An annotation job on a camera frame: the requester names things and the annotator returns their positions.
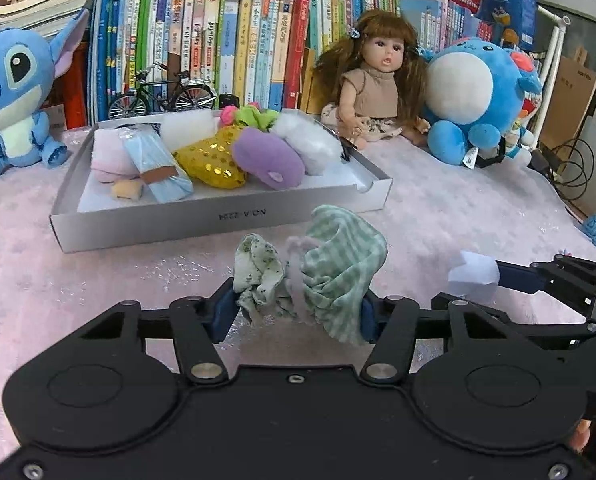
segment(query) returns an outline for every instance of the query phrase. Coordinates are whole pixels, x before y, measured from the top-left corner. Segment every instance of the screw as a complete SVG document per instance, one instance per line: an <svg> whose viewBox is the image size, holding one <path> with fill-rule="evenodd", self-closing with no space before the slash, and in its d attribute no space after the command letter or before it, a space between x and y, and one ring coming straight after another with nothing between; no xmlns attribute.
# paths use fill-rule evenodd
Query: screw
<svg viewBox="0 0 596 480"><path fill-rule="evenodd" d="M29 480L41 480L44 477L43 469L37 464L27 464L22 468L22 473Z"/></svg>
<svg viewBox="0 0 596 480"><path fill-rule="evenodd" d="M569 467L565 464L556 464L549 469L549 480L563 480L569 475Z"/></svg>
<svg viewBox="0 0 596 480"><path fill-rule="evenodd" d="M374 363L367 366L366 372L372 379L391 379L398 373L398 368L387 363Z"/></svg>
<svg viewBox="0 0 596 480"><path fill-rule="evenodd" d="M215 363L199 363L191 368L191 375L198 379L215 379L222 373L222 367Z"/></svg>

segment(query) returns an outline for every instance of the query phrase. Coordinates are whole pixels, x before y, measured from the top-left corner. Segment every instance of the doll head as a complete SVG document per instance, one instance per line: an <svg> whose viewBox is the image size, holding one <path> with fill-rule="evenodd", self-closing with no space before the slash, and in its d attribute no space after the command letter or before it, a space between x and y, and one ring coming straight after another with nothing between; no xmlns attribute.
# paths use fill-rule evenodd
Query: doll head
<svg viewBox="0 0 596 480"><path fill-rule="evenodd" d="M360 17L353 36L339 40L316 63L318 82L327 98L337 103L342 75L364 61L381 72L394 73L398 119L415 120L424 102L427 80L427 64L418 54L415 28L393 12L374 9Z"/></svg>

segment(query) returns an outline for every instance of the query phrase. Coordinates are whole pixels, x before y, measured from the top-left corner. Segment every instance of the gold sequin fabric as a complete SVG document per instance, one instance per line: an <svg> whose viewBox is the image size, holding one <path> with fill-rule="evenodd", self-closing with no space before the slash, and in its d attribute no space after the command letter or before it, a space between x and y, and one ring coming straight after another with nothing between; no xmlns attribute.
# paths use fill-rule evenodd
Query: gold sequin fabric
<svg viewBox="0 0 596 480"><path fill-rule="evenodd" d="M231 156L231 145L238 139L241 126L225 126L208 139L176 150L173 155L191 178L213 187L234 189L245 183L246 174Z"/></svg>

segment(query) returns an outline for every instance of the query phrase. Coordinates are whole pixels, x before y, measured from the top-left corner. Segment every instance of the white plush belly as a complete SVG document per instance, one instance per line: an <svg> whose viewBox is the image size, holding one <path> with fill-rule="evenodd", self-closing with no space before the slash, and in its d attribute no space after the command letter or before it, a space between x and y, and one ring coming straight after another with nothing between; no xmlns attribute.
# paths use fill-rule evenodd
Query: white plush belly
<svg viewBox="0 0 596 480"><path fill-rule="evenodd" d="M31 151L31 130L33 129L33 118L27 117L19 123L8 126L0 130L6 156L15 158L16 156L26 155Z"/></svg>
<svg viewBox="0 0 596 480"><path fill-rule="evenodd" d="M471 124L489 108L494 88L491 70L473 54L445 54L429 65L427 74L427 106L440 119Z"/></svg>

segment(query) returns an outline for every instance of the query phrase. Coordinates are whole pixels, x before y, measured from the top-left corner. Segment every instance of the blue tissue pack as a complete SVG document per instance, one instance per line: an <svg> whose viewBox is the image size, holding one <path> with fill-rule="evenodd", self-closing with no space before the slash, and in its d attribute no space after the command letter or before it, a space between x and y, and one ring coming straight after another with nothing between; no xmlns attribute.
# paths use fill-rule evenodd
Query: blue tissue pack
<svg viewBox="0 0 596 480"><path fill-rule="evenodd" d="M533 50L537 10L537 0L481 0L476 17L494 26L491 43Z"/></svg>

